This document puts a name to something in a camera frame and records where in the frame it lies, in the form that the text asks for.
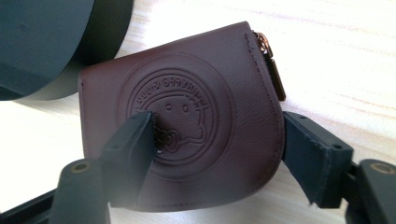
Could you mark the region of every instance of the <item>black plastic arm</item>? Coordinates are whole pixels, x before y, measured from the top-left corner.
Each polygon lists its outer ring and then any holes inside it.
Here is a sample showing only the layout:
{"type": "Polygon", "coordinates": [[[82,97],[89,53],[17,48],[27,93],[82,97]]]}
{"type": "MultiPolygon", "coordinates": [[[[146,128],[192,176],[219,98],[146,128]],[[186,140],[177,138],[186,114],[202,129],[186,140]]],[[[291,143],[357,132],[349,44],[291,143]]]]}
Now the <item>black plastic arm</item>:
{"type": "Polygon", "coordinates": [[[309,202],[338,208],[342,176],[349,170],[353,149],[312,119],[284,112],[286,147],[283,161],[309,202]]]}
{"type": "Polygon", "coordinates": [[[99,160],[64,167],[49,223],[110,223],[107,203],[134,204],[156,153],[151,113],[127,119],[107,141],[99,160]]]}
{"type": "Polygon", "coordinates": [[[0,214],[1,224],[46,224],[55,189],[0,214]]]}
{"type": "Polygon", "coordinates": [[[396,166],[364,160],[345,176],[346,223],[396,224],[396,166]]]}

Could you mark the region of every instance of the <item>circular emblem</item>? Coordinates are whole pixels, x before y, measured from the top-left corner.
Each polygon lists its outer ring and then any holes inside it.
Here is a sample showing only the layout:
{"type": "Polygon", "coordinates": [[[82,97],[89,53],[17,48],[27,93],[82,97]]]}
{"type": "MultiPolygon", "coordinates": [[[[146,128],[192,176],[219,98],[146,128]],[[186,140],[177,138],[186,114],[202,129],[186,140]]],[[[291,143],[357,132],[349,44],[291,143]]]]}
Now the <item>circular emblem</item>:
{"type": "Polygon", "coordinates": [[[152,111],[161,151],[150,173],[191,178],[213,166],[227,150],[233,127],[230,91],[209,64],[166,54],[139,64],[120,90],[118,123],[152,111]]]}

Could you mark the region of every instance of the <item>white surface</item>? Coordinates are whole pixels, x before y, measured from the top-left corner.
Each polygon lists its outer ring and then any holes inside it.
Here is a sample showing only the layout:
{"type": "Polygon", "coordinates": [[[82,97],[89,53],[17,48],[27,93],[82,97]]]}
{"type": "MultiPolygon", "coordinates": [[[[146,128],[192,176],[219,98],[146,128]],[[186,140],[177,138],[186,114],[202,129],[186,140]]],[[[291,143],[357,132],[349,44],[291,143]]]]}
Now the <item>white surface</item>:
{"type": "MultiPolygon", "coordinates": [[[[304,114],[352,145],[354,161],[396,163],[395,1],[134,2],[118,57],[238,21],[266,34],[281,75],[284,110],[304,114]]],[[[82,157],[78,96],[0,102],[0,210],[56,187],[82,157]]],[[[345,223],[319,210],[281,165],[260,192],[238,203],[168,214],[112,209],[113,223],[345,223]]]]}

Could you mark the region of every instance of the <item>brown leather wallet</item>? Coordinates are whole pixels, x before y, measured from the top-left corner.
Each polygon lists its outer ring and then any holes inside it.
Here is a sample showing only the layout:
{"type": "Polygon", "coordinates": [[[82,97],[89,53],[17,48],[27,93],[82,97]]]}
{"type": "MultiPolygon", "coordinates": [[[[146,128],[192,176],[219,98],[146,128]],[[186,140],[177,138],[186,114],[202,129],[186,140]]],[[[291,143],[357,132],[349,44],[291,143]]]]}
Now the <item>brown leather wallet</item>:
{"type": "Polygon", "coordinates": [[[86,158],[98,158],[132,115],[154,113],[160,153],[131,209],[167,212],[231,203],[271,179],[285,131],[273,85],[279,80],[270,76],[261,43],[240,22],[82,71],[86,158]]]}

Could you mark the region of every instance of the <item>zipper pull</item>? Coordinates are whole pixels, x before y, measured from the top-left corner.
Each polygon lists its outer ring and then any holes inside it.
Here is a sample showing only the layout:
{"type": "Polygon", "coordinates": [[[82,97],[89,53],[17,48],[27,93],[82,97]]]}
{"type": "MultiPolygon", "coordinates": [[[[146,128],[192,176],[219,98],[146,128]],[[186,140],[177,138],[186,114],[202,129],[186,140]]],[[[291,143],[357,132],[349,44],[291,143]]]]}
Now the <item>zipper pull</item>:
{"type": "Polygon", "coordinates": [[[254,34],[257,36],[260,50],[262,51],[262,55],[264,56],[264,60],[267,65],[271,81],[276,91],[277,99],[279,101],[285,101],[286,93],[283,89],[282,81],[280,80],[279,72],[277,71],[275,61],[274,59],[272,59],[272,57],[274,57],[274,54],[271,50],[268,39],[262,33],[255,32],[254,34]]]}

